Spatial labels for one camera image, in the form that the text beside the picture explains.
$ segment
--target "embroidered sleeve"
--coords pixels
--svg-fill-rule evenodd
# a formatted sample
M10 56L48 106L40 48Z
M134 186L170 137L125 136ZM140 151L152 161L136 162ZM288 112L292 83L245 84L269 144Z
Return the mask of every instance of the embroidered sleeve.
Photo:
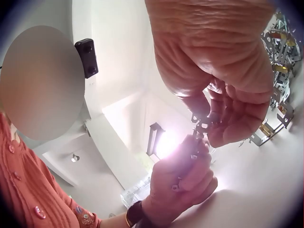
M56 182L54 176L51 174L45 163L38 158L32 150L30 150L30 153L60 198L74 212L79 221L80 228L99 228L101 220L98 219L97 215L83 209L72 198L70 198Z

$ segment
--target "ceiling light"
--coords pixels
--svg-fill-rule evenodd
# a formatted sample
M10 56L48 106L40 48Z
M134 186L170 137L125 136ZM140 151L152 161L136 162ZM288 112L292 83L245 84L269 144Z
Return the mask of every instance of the ceiling light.
M76 156L75 154L73 154L73 157L72 157L72 162L76 162L76 161L79 161L80 157L79 156Z

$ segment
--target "black device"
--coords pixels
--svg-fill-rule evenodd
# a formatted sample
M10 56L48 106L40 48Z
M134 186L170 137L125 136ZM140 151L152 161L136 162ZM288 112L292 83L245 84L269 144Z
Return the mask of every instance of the black device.
M89 78L98 73L94 41L90 38L75 43L75 48L81 58L85 78Z

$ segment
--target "wrist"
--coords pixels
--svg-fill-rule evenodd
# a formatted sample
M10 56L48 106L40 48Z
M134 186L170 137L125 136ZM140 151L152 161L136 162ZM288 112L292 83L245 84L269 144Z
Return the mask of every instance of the wrist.
M157 227L170 225L181 213L154 202L149 195L141 202L145 216Z

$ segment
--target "wall lamp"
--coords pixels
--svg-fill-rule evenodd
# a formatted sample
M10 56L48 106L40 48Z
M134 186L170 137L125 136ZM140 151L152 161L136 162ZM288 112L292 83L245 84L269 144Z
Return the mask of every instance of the wall lamp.
M156 155L156 145L161 138L161 135L165 132L164 129L158 123L154 123L150 126L150 135L147 148L147 155L150 157L152 154Z

